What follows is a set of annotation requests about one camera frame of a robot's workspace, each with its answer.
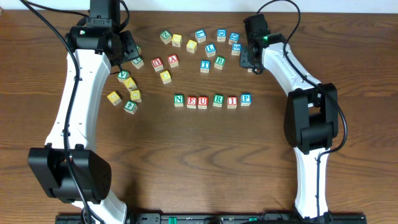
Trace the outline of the blue P block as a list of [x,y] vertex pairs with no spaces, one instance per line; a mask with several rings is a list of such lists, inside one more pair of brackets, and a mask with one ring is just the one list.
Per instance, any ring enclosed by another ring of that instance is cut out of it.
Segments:
[[252,102],[251,94],[244,93],[241,95],[241,106],[250,106]]

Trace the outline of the red I block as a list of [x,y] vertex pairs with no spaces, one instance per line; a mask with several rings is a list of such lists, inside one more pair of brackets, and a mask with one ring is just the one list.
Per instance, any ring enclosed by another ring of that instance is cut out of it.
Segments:
[[238,105],[238,98],[236,96],[229,96],[227,98],[228,109],[236,109]]

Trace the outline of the yellow C block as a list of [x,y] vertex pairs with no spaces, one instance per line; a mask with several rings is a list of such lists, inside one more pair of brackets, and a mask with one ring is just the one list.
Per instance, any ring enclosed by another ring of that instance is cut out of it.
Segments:
[[130,99],[131,99],[131,101],[134,101],[134,102],[141,102],[142,95],[141,95],[140,90],[130,91]]

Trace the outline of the green R block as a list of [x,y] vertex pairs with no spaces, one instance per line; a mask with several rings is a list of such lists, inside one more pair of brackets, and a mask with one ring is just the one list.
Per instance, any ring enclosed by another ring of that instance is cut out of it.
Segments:
[[224,102],[224,96],[216,94],[213,98],[213,106],[214,107],[222,107]]

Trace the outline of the red E block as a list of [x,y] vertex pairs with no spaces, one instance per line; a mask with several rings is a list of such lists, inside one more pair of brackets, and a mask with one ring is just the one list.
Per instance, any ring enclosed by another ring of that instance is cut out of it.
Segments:
[[197,103],[198,103],[197,97],[195,96],[187,97],[187,108],[196,109]]

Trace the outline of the green N block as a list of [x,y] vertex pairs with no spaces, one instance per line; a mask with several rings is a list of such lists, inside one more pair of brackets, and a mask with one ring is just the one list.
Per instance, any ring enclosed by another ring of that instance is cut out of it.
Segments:
[[183,95],[174,95],[174,106],[175,107],[184,107],[184,96]]

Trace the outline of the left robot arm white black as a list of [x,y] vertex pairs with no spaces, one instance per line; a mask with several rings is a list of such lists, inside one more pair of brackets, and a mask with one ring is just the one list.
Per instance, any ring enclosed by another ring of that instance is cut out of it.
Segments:
[[138,58],[132,34],[109,27],[74,26],[67,34],[67,78],[58,114],[28,164],[50,198],[88,206],[87,221],[134,223],[128,206],[111,191],[111,167],[96,151],[96,122],[106,79],[115,65]]

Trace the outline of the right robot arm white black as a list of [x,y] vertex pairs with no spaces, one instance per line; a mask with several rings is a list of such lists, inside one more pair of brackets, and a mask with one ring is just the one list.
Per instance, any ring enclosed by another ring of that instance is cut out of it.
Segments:
[[255,73],[268,70],[287,95],[284,133],[297,160],[295,210],[302,220],[325,221],[326,165],[338,133],[338,112],[333,84],[322,84],[300,64],[280,33],[250,33],[240,66]]

